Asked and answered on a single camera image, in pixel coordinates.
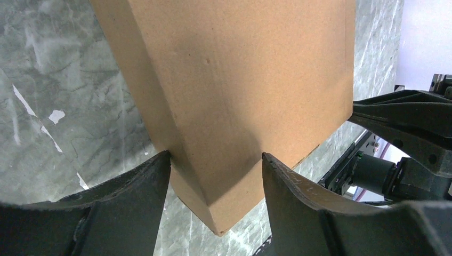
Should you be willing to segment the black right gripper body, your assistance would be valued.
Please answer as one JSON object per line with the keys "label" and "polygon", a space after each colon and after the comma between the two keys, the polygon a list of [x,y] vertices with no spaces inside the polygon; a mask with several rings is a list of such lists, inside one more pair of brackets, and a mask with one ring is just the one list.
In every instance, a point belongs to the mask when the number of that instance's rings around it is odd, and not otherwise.
{"label": "black right gripper body", "polygon": [[350,184],[384,197],[389,202],[451,201],[451,178],[436,176],[412,158],[397,164],[358,154],[349,167]]}

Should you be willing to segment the brown cardboard paper box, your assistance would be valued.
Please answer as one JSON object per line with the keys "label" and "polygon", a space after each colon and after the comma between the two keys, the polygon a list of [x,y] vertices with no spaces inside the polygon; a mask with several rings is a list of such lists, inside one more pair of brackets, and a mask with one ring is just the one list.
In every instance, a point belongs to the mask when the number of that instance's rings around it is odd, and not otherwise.
{"label": "brown cardboard paper box", "polygon": [[180,200],[223,236],[352,114],[355,1],[91,1]]}

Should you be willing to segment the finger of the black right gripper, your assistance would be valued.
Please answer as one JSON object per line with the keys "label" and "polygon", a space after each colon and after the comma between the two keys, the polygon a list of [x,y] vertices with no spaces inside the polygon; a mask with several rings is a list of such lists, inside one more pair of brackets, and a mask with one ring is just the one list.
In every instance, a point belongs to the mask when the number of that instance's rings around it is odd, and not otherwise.
{"label": "finger of the black right gripper", "polygon": [[403,90],[354,101],[349,121],[391,143],[434,175],[451,176],[451,100]]}

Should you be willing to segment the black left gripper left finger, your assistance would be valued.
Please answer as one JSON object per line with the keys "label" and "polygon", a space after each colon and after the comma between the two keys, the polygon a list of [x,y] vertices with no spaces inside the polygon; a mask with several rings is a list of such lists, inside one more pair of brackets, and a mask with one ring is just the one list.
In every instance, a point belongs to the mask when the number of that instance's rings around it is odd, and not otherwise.
{"label": "black left gripper left finger", "polygon": [[56,202],[1,204],[1,255],[152,255],[171,173],[163,151]]}

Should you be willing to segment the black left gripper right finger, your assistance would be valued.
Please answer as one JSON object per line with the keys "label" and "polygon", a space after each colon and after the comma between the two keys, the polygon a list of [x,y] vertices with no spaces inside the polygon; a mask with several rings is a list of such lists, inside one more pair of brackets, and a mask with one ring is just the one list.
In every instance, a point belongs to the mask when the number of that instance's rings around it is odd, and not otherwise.
{"label": "black left gripper right finger", "polygon": [[451,255],[451,202],[376,207],[344,198],[262,154],[277,255]]}

